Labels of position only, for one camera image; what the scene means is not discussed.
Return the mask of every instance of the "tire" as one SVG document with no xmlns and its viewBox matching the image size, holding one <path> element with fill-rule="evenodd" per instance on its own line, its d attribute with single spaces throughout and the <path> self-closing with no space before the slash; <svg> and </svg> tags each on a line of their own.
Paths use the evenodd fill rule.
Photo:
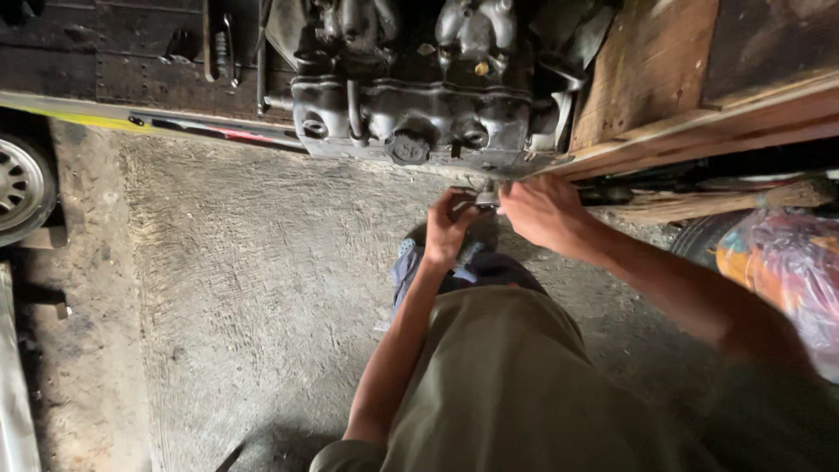
<svg viewBox="0 0 839 472">
<path fill-rule="evenodd" d="M 39 228 L 55 208 L 55 173 L 44 156 L 22 139 L 0 134 L 0 246 Z"/>
<path fill-rule="evenodd" d="M 738 210 L 691 220 L 673 240 L 670 252 L 719 272 L 717 243 L 751 212 L 752 210 Z"/>
</svg>

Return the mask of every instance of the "concrete floor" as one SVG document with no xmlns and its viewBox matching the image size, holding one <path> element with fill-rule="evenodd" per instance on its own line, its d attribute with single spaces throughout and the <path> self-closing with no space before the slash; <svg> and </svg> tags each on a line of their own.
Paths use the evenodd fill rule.
<svg viewBox="0 0 839 472">
<path fill-rule="evenodd" d="M 245 443 L 232 470 L 303 469 L 346 426 L 397 243 L 468 176 L 52 125 L 70 243 L 19 267 L 73 310 L 33 320 L 44 468 L 206 471 Z M 633 290 L 507 226 L 499 251 L 615 382 L 702 409 L 715 360 Z"/>
</svg>

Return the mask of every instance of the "workbench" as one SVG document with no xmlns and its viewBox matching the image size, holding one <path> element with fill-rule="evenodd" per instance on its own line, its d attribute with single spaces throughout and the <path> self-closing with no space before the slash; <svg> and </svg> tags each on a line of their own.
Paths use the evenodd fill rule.
<svg viewBox="0 0 839 472">
<path fill-rule="evenodd" d="M 225 9 L 238 88 L 207 82 L 201 54 L 158 59 L 177 28 L 201 37 L 201 0 L 49 0 L 0 31 L 0 106 L 141 132 L 155 130 L 131 113 L 292 129 L 281 109 L 256 114 L 257 1 Z M 627 0 L 550 169 L 577 180 L 839 135 L 838 19 L 835 0 Z M 293 76 L 269 54 L 270 91 Z"/>
</svg>

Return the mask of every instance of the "person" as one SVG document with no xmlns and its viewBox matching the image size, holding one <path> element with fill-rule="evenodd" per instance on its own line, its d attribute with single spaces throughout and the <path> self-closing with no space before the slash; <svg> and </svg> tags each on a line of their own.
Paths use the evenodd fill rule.
<svg viewBox="0 0 839 472">
<path fill-rule="evenodd" d="M 446 191 L 421 254 L 400 256 L 396 316 L 343 439 L 310 470 L 839 470 L 839 409 L 784 315 L 599 222 L 558 177 L 513 183 L 499 213 L 531 243 L 609 270 L 722 353 L 727 373 L 699 433 L 598 374 L 576 324 L 517 264 L 463 265 L 438 295 L 479 214 L 469 198 Z"/>
</svg>

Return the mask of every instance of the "sleeve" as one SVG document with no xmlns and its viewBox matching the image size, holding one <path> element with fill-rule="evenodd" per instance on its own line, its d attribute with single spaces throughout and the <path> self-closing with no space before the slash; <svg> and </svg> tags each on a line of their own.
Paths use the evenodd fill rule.
<svg viewBox="0 0 839 472">
<path fill-rule="evenodd" d="M 310 472 L 378 472 L 388 450 L 370 441 L 337 441 L 323 448 L 309 467 Z"/>
<path fill-rule="evenodd" d="M 724 377 L 702 442 L 729 470 L 839 470 L 839 407 L 826 384 L 742 364 Z"/>
</svg>

